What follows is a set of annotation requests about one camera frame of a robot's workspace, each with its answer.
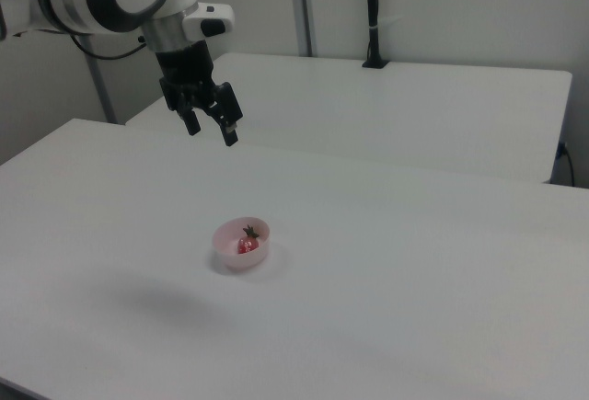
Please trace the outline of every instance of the table surface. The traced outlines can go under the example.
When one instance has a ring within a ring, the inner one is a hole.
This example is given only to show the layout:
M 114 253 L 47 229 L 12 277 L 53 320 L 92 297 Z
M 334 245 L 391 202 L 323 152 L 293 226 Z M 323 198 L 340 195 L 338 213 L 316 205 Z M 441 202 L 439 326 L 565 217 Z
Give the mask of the table surface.
M 239 274 L 214 229 L 255 215 Z M 74 120 L 0 166 L 0 377 L 52 400 L 584 399 L 589 193 Z
M 541 183 L 552 174 L 572 76 L 229 53 L 214 80 L 235 89 L 244 143 Z M 199 119 L 196 138 L 221 138 Z M 127 125 L 187 135 L 163 98 Z

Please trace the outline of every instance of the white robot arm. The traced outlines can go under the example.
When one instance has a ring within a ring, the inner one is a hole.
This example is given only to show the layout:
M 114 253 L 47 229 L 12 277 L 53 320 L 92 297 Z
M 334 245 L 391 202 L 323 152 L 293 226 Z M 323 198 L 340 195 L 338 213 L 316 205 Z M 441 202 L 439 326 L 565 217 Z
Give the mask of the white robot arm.
M 243 115 L 231 85 L 213 82 L 205 40 L 231 31 L 234 21 L 231 6 L 197 0 L 0 0 L 0 40 L 34 29 L 74 36 L 141 28 L 164 73 L 160 84 L 168 107 L 190 134 L 200 130 L 192 108 L 203 109 L 227 145 L 237 141 Z

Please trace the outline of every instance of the red fruit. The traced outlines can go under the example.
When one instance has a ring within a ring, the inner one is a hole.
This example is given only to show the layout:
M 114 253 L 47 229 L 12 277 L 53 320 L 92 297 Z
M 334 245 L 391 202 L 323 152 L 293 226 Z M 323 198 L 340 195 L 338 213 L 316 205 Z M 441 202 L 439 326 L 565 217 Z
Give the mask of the red fruit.
M 260 235 L 254 231 L 254 227 L 248 225 L 248 228 L 244 228 L 243 231 L 246 232 L 246 236 L 239 239 L 239 244 L 237 245 L 237 252 L 240 255 L 255 250 L 260 246 L 260 243 L 258 242 Z

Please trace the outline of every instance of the black pole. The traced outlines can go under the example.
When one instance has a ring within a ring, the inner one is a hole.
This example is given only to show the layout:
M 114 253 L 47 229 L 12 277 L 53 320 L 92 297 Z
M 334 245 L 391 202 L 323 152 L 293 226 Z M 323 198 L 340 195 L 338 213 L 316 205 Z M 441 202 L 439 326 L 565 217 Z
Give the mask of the black pole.
M 367 60 L 362 67 L 382 69 L 388 63 L 380 56 L 380 43 L 378 39 L 378 0 L 368 0 L 368 25 L 370 27 L 370 43 L 368 45 Z

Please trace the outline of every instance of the pink bowl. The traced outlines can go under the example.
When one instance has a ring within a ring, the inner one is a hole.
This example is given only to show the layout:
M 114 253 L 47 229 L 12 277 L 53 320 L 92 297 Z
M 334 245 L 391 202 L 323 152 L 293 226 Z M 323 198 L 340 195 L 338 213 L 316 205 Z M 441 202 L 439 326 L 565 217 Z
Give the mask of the pink bowl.
M 260 235 L 260 246 L 247 253 L 238 254 L 237 244 L 239 239 L 246 234 L 243 229 L 248 225 L 254 227 Z M 223 263 L 231 269 L 247 269 L 259 264 L 269 251 L 270 227 L 262 219 L 238 218 L 221 225 L 213 234 L 213 248 Z

